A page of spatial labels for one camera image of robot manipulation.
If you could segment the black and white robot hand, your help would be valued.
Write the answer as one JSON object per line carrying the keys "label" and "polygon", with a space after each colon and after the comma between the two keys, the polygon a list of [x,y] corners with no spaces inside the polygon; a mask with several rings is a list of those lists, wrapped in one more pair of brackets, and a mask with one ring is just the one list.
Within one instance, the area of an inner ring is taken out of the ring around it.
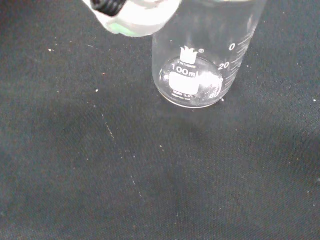
{"label": "black and white robot hand", "polygon": [[108,32],[141,38],[161,30],[182,2],[180,0],[84,0],[83,3]]}

